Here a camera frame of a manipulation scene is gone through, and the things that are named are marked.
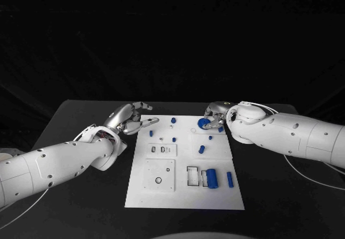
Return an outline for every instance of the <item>black table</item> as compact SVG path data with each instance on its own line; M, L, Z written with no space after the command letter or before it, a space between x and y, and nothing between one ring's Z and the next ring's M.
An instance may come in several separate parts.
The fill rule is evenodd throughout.
M69 141L92 123L102 125L128 102L65 101L33 149ZM208 103L147 102L153 115L202 115ZM296 114L290 105L268 105ZM244 211L124 208L137 135L120 135L128 147L107 171L89 167L53 187L23 217L0 231L0 238L136 238L195 231L230 232L254 238L342 238L345 192L306 180L284 157L238 143L225 129L234 156ZM322 163L290 158L313 179L345 187L341 175ZM40 193L0 213L7 223Z

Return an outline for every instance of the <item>black curtain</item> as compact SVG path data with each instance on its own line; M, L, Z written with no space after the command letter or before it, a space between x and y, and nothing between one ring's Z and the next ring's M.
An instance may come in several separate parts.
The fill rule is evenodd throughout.
M345 123L344 9L0 5L1 129L40 132L66 99L283 103Z

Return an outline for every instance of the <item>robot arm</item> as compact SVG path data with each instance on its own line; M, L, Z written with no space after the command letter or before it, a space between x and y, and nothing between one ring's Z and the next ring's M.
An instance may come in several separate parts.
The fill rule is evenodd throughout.
M224 115L234 139L277 153L322 161L345 168L345 127L313 118L277 113L271 116L248 102L211 103L214 121L202 126L221 127Z
M153 109L141 102L126 104L104 126L87 127L74 141L0 161L0 207L75 178L88 166L110 168L127 147L118 133L134 134L159 122L157 118L139 121L139 108Z

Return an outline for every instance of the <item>white board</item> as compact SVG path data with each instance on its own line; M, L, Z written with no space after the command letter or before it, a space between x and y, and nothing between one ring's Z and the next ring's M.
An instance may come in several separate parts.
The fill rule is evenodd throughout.
M202 130L198 127L201 116L141 115L141 120L153 117L160 119L159 123L139 131L126 207L244 210L225 131L218 132L218 129ZM176 123L172 123L172 117L176 118ZM169 145L165 148L170 148L170 152L175 150L173 154L170 152L153 154L153 145L149 144L154 145L156 150L160 150L160 144ZM201 145L205 146L204 154L198 152ZM173 161L175 166L173 187L167 187L172 183L172 174L166 173L170 173L170 171L165 172L166 164L170 161ZM149 173L150 164L154 164L154 173ZM186 167L198 167L199 186L188 185ZM209 168L217 171L217 189L202 186L201 174ZM228 187L227 172L232 174L234 188ZM163 187L159 187L154 182L157 177L162 178L160 183L167 182Z

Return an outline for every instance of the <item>robotic hand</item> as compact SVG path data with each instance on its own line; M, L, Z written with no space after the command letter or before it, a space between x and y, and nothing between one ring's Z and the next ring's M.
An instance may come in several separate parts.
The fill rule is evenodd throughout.
M206 119L212 112L214 120ZM276 112L264 105L241 102L209 104L201 128L227 122L234 139L283 155L313 159L345 168L345 127L313 118Z
M0 208L75 178L89 165L101 171L110 168L127 147L118 133L134 134L159 122L157 118L139 121L139 108L153 109L143 102L126 104L110 114L104 126L87 127L74 141L0 161Z

